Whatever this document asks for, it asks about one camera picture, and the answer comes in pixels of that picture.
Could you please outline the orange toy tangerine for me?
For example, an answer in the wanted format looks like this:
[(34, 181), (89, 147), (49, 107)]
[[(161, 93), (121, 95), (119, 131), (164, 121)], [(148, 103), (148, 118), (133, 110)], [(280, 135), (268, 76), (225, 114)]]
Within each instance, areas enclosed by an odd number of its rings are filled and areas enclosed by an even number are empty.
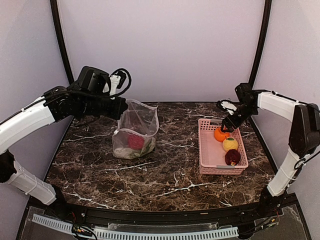
[(229, 132), (223, 132), (221, 130), (220, 127), (217, 127), (214, 130), (214, 138), (218, 141), (218, 142), (223, 142), (225, 139), (230, 137), (230, 133)]

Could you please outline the yellow toy fruit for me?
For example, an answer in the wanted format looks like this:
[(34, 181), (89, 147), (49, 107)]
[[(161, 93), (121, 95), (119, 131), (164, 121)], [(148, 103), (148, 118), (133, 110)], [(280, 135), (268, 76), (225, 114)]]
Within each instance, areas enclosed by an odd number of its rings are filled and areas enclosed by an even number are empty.
[(230, 150), (238, 150), (239, 148), (239, 143), (236, 139), (233, 137), (227, 137), (223, 142), (222, 142), (222, 147), (225, 152), (228, 152)]

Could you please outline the dark red toy fruit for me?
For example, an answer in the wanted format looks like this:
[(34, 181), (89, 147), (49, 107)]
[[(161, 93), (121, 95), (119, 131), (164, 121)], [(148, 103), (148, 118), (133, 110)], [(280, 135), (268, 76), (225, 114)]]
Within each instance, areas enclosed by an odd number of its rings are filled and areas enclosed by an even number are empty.
[(236, 149), (230, 149), (224, 159), (228, 166), (236, 166), (241, 160), (241, 154)]

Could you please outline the clear zip top bag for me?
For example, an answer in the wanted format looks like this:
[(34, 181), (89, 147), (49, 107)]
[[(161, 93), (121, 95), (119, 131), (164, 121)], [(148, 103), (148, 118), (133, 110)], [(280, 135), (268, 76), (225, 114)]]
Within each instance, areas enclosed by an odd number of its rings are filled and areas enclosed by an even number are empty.
[(113, 132), (112, 147), (129, 148), (129, 135), (144, 138), (144, 146), (135, 151), (135, 158), (143, 157), (152, 152), (156, 146), (159, 130), (158, 107), (150, 106), (135, 99), (127, 99), (128, 109), (117, 121), (117, 129)]

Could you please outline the red toy pepper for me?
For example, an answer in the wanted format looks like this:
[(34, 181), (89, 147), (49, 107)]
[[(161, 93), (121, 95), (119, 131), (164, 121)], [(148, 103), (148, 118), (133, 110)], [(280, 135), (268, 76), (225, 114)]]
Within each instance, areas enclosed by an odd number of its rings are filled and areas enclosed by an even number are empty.
[(129, 148), (139, 151), (143, 149), (144, 144), (145, 144), (145, 139), (143, 137), (133, 135), (133, 134), (128, 136)]

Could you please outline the white toy vegetable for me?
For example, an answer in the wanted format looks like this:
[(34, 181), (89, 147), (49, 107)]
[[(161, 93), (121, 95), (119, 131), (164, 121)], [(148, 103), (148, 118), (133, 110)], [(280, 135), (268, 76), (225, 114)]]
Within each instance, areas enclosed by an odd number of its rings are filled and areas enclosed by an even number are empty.
[(136, 152), (133, 149), (128, 147), (118, 147), (113, 150), (113, 155), (116, 158), (127, 159), (127, 160), (134, 159), (136, 157), (135, 153)]

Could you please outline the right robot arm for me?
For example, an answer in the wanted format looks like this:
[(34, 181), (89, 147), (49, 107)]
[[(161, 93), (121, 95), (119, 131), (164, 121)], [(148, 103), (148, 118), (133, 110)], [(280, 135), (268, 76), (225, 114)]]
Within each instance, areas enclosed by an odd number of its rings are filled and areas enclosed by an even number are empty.
[(287, 125), (287, 154), (274, 178), (266, 187), (266, 194), (279, 197), (297, 179), (302, 168), (320, 153), (320, 109), (275, 91), (253, 89), (249, 83), (235, 87), (240, 105), (228, 109), (221, 122), (223, 132), (234, 132), (242, 123), (259, 111), (267, 111), (283, 119)]

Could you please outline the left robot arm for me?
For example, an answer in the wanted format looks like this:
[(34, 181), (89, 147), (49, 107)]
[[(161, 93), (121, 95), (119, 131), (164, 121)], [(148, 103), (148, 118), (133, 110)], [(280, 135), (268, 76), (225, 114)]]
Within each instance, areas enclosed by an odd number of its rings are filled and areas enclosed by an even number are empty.
[(57, 86), (0, 123), (0, 181), (30, 195), (60, 218), (67, 218), (70, 206), (57, 187), (46, 183), (19, 164), (9, 149), (31, 133), (69, 116), (105, 116), (119, 120), (128, 108), (122, 97), (131, 86), (130, 73), (119, 68), (112, 74), (84, 66), (69, 86)]

